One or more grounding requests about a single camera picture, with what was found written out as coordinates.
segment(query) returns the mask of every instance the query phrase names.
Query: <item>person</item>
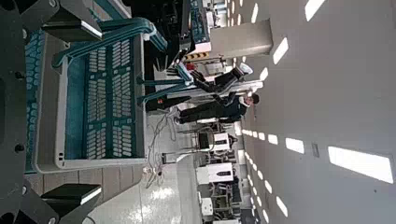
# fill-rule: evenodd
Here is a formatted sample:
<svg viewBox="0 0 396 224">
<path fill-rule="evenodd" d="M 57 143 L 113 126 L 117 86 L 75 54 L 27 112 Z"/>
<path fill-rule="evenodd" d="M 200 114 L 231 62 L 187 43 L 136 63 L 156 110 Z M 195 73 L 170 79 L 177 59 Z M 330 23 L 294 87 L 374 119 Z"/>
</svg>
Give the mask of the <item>person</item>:
<svg viewBox="0 0 396 224">
<path fill-rule="evenodd" d="M 228 73 L 224 73 L 215 78 L 215 83 L 205 80 L 204 75 L 192 70 L 190 74 L 194 78 L 194 85 L 206 92 L 213 92 L 222 95 L 237 81 L 242 81 L 245 76 L 253 73 L 253 70 L 245 63 L 239 64 Z"/>
<path fill-rule="evenodd" d="M 251 105 L 256 105 L 259 101 L 260 97 L 256 93 L 251 96 L 239 97 L 235 97 L 235 94 L 233 94 L 233 100 L 228 105 L 221 105 L 214 101 L 179 111 L 179 117 L 175 117 L 175 123 L 184 124 L 195 122 L 199 119 L 213 118 L 219 119 L 221 123 L 234 123 L 246 114 Z"/>
</svg>

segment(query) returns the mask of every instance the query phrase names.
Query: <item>tiled floor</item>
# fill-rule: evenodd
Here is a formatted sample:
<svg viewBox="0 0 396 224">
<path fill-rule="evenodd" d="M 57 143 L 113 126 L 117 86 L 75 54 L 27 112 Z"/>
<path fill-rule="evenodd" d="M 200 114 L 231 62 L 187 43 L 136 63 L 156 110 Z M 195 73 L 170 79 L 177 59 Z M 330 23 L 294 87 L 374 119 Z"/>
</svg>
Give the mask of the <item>tiled floor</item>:
<svg viewBox="0 0 396 224">
<path fill-rule="evenodd" d="M 96 223 L 201 223 L 196 190 L 193 158 L 188 156 L 179 163 L 163 168 L 164 179 L 146 189 L 142 181 L 94 209 L 90 216 Z M 92 223 L 86 219 L 84 224 Z"/>
<path fill-rule="evenodd" d="M 148 117 L 147 146 L 154 136 L 154 129 L 163 115 Z M 191 137 L 175 132 L 186 130 L 187 125 L 173 126 L 171 120 L 163 128 L 155 142 L 152 155 L 179 151 L 191 145 Z M 90 216 L 96 223 L 201 223 L 195 182 L 193 156 L 187 156 L 178 163 L 163 167 L 163 179 L 146 188 L 149 175 L 143 174 L 141 182 L 124 191 L 110 201 L 94 209 Z M 86 219 L 84 224 L 92 223 Z"/>
</svg>

